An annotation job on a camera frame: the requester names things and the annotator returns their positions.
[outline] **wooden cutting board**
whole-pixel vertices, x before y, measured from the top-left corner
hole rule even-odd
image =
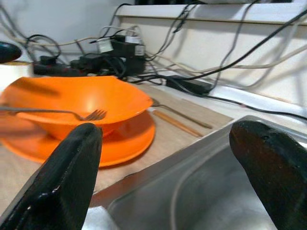
[[[189,101],[180,100],[149,85],[143,84],[137,87],[160,101],[160,103],[212,125],[213,129],[202,128],[164,108],[155,107],[155,109],[168,114],[185,125],[193,127],[204,136],[222,128],[232,120],[230,117]],[[141,156],[126,163],[101,168],[98,171],[94,192],[107,188],[124,177],[139,172],[198,140],[198,138],[166,121],[154,115],[152,117],[156,123],[156,135],[148,150]],[[40,164],[21,158],[0,146],[0,213],[5,210],[23,184],[39,166]]]

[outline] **orange bowl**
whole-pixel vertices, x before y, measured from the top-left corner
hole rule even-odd
[[[97,121],[79,121],[74,115],[60,113],[17,114],[57,139],[64,139],[84,122],[101,127],[106,136],[152,105],[143,91],[113,76],[20,78],[3,91],[1,101],[11,107],[70,110],[81,116],[96,109],[106,111],[105,118]]]

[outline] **countertop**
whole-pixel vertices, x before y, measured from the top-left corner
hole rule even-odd
[[[161,102],[167,105],[174,106],[176,109],[184,109],[190,111],[194,110],[196,111],[196,113],[193,115],[197,116],[198,119],[202,118],[204,122],[211,122],[211,124],[213,123],[213,130],[200,130],[201,132],[203,132],[204,137],[214,132],[215,130],[221,129],[225,125],[234,122],[235,120],[238,120],[246,115],[254,115],[275,122],[279,125],[289,127],[301,133],[307,133],[306,123],[294,118],[280,115],[264,114],[252,111],[244,107],[240,107],[238,105],[197,98],[194,96],[187,95],[186,93],[170,89],[165,86],[148,87],[148,85],[141,85],[139,87],[149,94],[151,94],[155,88],[159,89],[160,91],[158,91],[158,94],[154,94],[151,96],[154,96],[156,99],[161,100]],[[164,93],[161,91],[164,91],[164,93],[167,92],[170,101],[168,101],[168,99],[166,101],[163,100]],[[242,100],[247,100],[245,102],[250,102],[249,104],[255,103],[255,101],[259,99],[258,95],[253,95],[248,92],[244,92],[244,94],[248,96],[243,97],[242,95],[236,95],[236,97],[239,97]],[[217,92],[215,92],[215,96],[222,96],[219,94],[218,89]],[[180,100],[180,103],[173,103],[172,100]],[[270,103],[275,103],[274,101],[272,102],[272,99],[268,98],[266,100],[265,97],[262,97],[261,101],[264,101],[263,106],[267,106]],[[98,192],[101,189],[112,185],[113,183],[123,179],[127,175],[138,172],[141,169],[146,168],[151,164],[162,160],[163,158],[173,154],[174,152],[184,147],[187,147],[188,145],[198,140],[197,138],[178,130],[177,128],[169,125],[168,123],[162,121],[157,117],[153,118],[156,122],[157,132],[155,140],[150,146],[150,148],[140,157],[125,164],[100,169],[96,180],[95,192]],[[23,184],[39,166],[40,164],[23,159],[11,153],[3,146],[0,146],[0,213],[4,211],[6,206],[15,197]]]
[[[226,115],[214,112],[184,99],[177,98],[174,95],[147,84],[139,85],[138,87],[161,103],[180,110],[182,113],[188,114],[202,122],[211,124],[213,129],[202,128],[163,108],[154,108],[172,116],[185,125],[193,127],[204,136],[226,126],[232,120],[232,118]],[[199,140],[199,138],[174,127],[154,115],[152,115],[152,118],[156,124],[156,134],[151,146],[143,154],[133,160],[123,164],[101,168],[98,171],[94,192],[99,192],[126,176],[139,172]],[[39,163],[17,156],[4,146],[0,146],[0,213],[5,210],[24,183],[39,166]]]

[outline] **black object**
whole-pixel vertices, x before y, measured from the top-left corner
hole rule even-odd
[[[40,63],[33,64],[34,74],[47,76],[63,77],[81,77],[87,76],[87,73],[79,69],[70,68],[64,64],[43,65]]]
[[[30,52],[30,50],[28,49],[28,47],[29,47],[29,42],[35,43],[35,41],[33,40],[34,38],[38,38],[38,39],[42,39],[42,38],[43,38],[43,39],[47,39],[48,41],[51,41],[51,43],[53,43],[53,44],[55,45],[55,47],[56,47],[57,50],[58,50],[58,53],[57,53],[56,55],[53,54],[53,52],[51,52],[48,48],[46,48],[46,47],[44,47],[44,46],[41,46],[41,47],[44,47],[46,51],[51,52],[51,54],[53,55],[52,57],[50,57],[51,59],[53,58],[53,59],[57,60],[57,58],[61,55],[62,50],[61,50],[59,44],[58,44],[55,40],[53,40],[51,37],[48,37],[48,36],[43,35],[43,34],[34,34],[34,35],[31,35],[31,36],[29,36],[29,37],[26,38],[26,42],[25,42],[25,45],[24,45],[24,48],[26,49],[26,51],[27,51],[28,55],[30,56],[30,58],[32,59],[32,61],[36,62],[36,57],[34,56],[33,53]],[[41,60],[42,60],[42,59],[43,59],[43,60],[46,60],[46,56],[42,56],[42,57],[41,57]]]
[[[21,49],[18,46],[7,42],[0,42],[0,63],[14,61],[19,58],[21,54]]]
[[[125,59],[126,71],[123,76],[141,74],[145,70],[145,46],[124,42],[122,36],[111,39],[112,51],[106,52],[112,57]]]
[[[307,227],[307,151],[287,134],[255,121],[233,124],[235,157],[278,230]]]
[[[250,106],[248,104],[244,104],[242,102],[238,102],[238,101],[231,100],[231,99],[228,99],[228,98],[215,97],[215,96],[210,96],[210,95],[207,95],[207,94],[197,94],[197,93],[183,87],[181,84],[179,84],[180,81],[178,81],[177,78],[173,79],[173,78],[170,78],[168,76],[164,76],[164,75],[160,75],[160,74],[158,74],[158,75],[155,74],[155,77],[152,77],[152,78],[145,78],[145,77],[146,76],[142,76],[142,78],[140,80],[130,81],[130,83],[140,83],[140,82],[143,82],[143,81],[150,81],[150,79],[166,79],[166,80],[172,81],[175,85],[177,85],[178,90],[181,90],[185,93],[188,93],[188,94],[196,96],[196,97],[202,97],[202,98],[207,98],[207,99],[212,99],[212,100],[217,100],[217,101],[222,101],[222,102],[228,102],[228,103],[240,105],[244,108],[255,110],[255,111],[258,111],[258,112],[261,112],[261,113],[290,116],[290,117],[294,117],[294,118],[298,118],[298,119],[302,119],[304,121],[307,121],[307,117],[304,117],[304,116],[301,116],[301,115],[298,115],[298,114],[293,114],[293,113],[288,113],[288,112],[283,112],[283,111],[272,111],[272,110],[259,109],[259,108]]]
[[[125,42],[126,37],[123,35],[111,37],[113,50],[101,54],[83,55],[79,60],[71,61],[71,67],[86,73],[116,75],[122,80],[126,76],[143,73],[145,70],[144,45]]]
[[[182,85],[184,88],[186,88],[189,91],[192,91],[196,94],[208,94],[211,90],[212,84],[206,83],[199,80],[181,80],[176,79],[179,76],[170,76],[173,78],[173,80],[167,79],[166,80],[166,86],[174,88],[176,90],[183,91],[182,88],[179,87],[178,84]]]
[[[0,230],[80,230],[94,191],[102,132],[76,127],[30,177],[0,219]]]
[[[40,64],[42,65],[56,65],[57,57],[40,56]]]

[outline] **wooden chopstick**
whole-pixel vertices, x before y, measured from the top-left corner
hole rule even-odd
[[[163,112],[160,112],[158,110],[153,110],[152,113],[154,115],[156,115],[157,117],[167,121],[168,123],[176,126],[177,128],[180,128],[181,130],[187,132],[187,133],[190,133],[191,135],[197,137],[197,138],[201,138],[203,137],[203,134],[199,133],[197,130],[191,128],[191,127],[188,127],[186,126],[185,124],[181,123],[180,121],[177,121],[176,119],[170,117],[169,115],[163,113]]]

